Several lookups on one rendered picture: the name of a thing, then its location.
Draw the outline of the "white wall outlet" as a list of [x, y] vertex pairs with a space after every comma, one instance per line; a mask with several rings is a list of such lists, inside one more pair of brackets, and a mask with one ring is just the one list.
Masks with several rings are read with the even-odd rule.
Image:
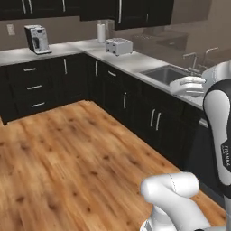
[[8, 25], [6, 25], [6, 27], [7, 27], [8, 35], [9, 36], [15, 36], [14, 25], [8, 24]]

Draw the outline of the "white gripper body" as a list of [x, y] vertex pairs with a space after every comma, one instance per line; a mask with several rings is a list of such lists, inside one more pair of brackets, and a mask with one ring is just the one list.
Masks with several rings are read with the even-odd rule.
[[203, 85], [206, 80], [201, 77], [187, 76], [170, 83], [170, 92], [178, 96], [200, 97], [204, 95]]

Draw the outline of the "silver coffee machine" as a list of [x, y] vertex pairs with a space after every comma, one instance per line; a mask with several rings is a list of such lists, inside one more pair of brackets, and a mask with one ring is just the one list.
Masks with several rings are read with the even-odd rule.
[[37, 55], [51, 53], [46, 29], [41, 25], [24, 26], [29, 49]]

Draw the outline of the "black drawer front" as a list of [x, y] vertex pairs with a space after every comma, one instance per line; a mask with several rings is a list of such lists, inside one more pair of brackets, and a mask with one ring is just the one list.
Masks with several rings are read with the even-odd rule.
[[[108, 74], [108, 71], [115, 73], [116, 77]], [[127, 75], [126, 73], [124, 73], [119, 69], [114, 68], [113, 66], [105, 64], [103, 73], [104, 73], [104, 78], [106, 80], [111, 81], [112, 83], [115, 83], [120, 87], [131, 88], [133, 85], [133, 78], [131, 76]]]

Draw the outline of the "silver tap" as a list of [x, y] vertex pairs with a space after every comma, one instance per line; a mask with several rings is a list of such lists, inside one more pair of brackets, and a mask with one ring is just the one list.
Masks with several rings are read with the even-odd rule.
[[193, 61], [192, 61], [192, 66], [191, 67], [188, 67], [188, 71], [191, 71], [191, 72], [194, 72], [194, 73], [200, 73], [200, 70], [196, 69], [196, 64], [197, 64], [197, 59], [198, 59], [198, 56], [197, 56], [197, 53], [196, 52], [191, 52], [191, 53], [186, 53], [186, 54], [183, 54], [182, 57], [183, 59], [186, 59], [190, 56], [193, 56]]

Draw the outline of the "white paper towel roll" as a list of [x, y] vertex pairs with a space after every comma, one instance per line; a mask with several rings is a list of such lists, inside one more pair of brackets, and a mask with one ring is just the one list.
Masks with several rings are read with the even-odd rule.
[[104, 43], [106, 40], [106, 25], [102, 22], [97, 23], [97, 40], [99, 43]]

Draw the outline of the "narrow black cupboard door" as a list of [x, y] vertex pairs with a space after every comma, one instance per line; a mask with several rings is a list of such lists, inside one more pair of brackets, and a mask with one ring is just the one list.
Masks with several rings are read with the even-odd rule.
[[104, 65], [98, 60], [97, 73], [98, 77], [95, 75], [95, 62], [97, 59], [93, 57], [88, 57], [88, 86], [89, 86], [89, 96], [90, 98], [99, 106], [103, 105], [104, 99], [104, 85], [103, 85], [103, 70]]

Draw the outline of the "black dishwasher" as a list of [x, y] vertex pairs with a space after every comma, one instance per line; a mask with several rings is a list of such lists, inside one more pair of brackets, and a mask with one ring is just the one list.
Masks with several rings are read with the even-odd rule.
[[199, 120], [185, 170], [196, 175], [200, 189], [207, 196], [222, 208], [225, 207], [224, 197], [217, 185], [208, 123], [203, 118]]

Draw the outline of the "black lower cupboards with drawers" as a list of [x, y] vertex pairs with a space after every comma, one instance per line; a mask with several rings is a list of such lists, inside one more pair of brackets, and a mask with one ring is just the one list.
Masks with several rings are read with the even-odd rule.
[[83, 53], [0, 66], [0, 118], [4, 125], [87, 98]]

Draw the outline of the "silver toaster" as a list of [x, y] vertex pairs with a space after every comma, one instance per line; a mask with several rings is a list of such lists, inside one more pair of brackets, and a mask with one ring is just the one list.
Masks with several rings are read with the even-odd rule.
[[123, 38], [112, 38], [106, 40], [106, 52], [116, 56], [133, 52], [133, 42]]

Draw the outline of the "black upper cupboards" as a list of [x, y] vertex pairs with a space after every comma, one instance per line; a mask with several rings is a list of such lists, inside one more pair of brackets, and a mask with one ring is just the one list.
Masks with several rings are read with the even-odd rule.
[[0, 21], [78, 16], [80, 0], [0, 0]]

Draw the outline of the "silver curved spout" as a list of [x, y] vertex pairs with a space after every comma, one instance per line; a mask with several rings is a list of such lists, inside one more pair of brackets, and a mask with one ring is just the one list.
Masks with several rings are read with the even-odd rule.
[[219, 47], [214, 47], [214, 48], [209, 48], [205, 51], [205, 54], [204, 54], [204, 60], [203, 60], [203, 64], [205, 65], [206, 64], [206, 61], [207, 61], [207, 57], [208, 57], [208, 54], [212, 51], [216, 51], [218, 50]]

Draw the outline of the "black upper corner cupboard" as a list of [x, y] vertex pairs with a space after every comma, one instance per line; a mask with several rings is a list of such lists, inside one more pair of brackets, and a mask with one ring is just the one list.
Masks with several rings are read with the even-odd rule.
[[113, 20], [115, 30], [171, 23], [174, 0], [79, 0], [81, 21]]

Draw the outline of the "steel sink basin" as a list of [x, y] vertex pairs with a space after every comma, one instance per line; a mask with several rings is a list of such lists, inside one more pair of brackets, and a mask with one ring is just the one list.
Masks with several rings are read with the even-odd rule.
[[189, 76], [190, 72], [186, 69], [167, 65], [157, 69], [142, 71], [142, 74], [169, 86], [172, 81]]

